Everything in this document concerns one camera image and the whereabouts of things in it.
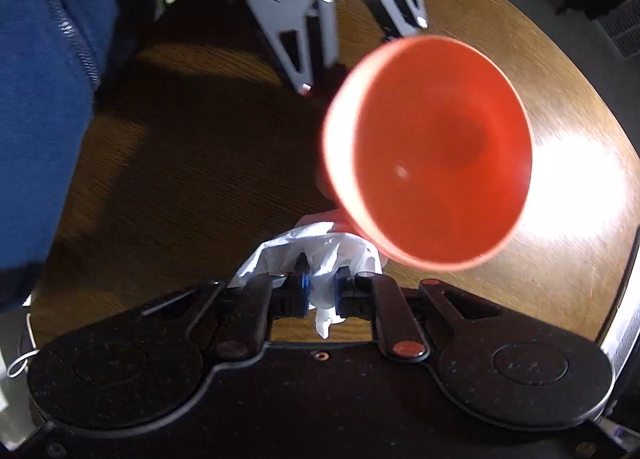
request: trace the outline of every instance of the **wooden table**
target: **wooden table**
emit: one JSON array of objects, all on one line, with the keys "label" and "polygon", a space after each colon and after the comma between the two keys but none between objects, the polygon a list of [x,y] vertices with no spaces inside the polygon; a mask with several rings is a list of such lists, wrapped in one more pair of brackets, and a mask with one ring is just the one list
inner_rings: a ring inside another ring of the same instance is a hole
[{"label": "wooden table", "polygon": [[[229,277],[261,241],[330,207],[313,180],[322,106],[279,84],[239,10],[202,2],[178,1],[102,97],[33,307],[41,341]],[[640,222],[638,156],[580,71],[509,2],[426,4],[429,33],[468,42],[507,74],[536,141],[513,241],[477,269],[431,276],[594,338]],[[338,21],[346,65],[379,45],[360,0],[338,3]],[[386,272],[402,285],[425,277]],[[277,337],[313,338],[311,323],[278,326]],[[334,332],[369,334],[358,322]]]}]

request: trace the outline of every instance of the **orange funnel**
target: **orange funnel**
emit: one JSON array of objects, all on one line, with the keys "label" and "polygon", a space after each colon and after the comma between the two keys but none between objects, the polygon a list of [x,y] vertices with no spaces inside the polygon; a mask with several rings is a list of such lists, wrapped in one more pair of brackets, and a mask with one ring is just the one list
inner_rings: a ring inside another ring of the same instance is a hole
[{"label": "orange funnel", "polygon": [[354,230],[423,270],[494,256],[529,190],[522,101],[489,58],[449,38],[402,39],[364,58],[329,108],[321,148]]}]

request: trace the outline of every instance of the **person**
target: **person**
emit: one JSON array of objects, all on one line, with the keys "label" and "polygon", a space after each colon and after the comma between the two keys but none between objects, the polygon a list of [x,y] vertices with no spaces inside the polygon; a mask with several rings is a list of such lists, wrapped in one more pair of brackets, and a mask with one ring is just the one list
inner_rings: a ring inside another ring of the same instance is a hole
[{"label": "person", "polygon": [[154,0],[0,0],[0,314],[44,266],[92,118]]}]

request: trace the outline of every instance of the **screw hole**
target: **screw hole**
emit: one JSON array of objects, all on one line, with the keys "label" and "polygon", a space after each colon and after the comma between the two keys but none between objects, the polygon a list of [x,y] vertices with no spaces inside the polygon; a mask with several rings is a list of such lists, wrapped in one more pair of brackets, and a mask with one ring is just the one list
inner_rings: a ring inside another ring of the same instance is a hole
[{"label": "screw hole", "polygon": [[51,459],[63,459],[66,457],[66,448],[60,443],[49,443],[47,445],[47,455]]},{"label": "screw hole", "polygon": [[578,457],[588,458],[596,453],[596,445],[590,441],[583,441],[575,448],[575,454]]},{"label": "screw hole", "polygon": [[326,360],[329,359],[329,353],[326,353],[324,351],[319,351],[317,353],[313,353],[313,357],[315,360],[318,360],[319,362],[325,362]]}]

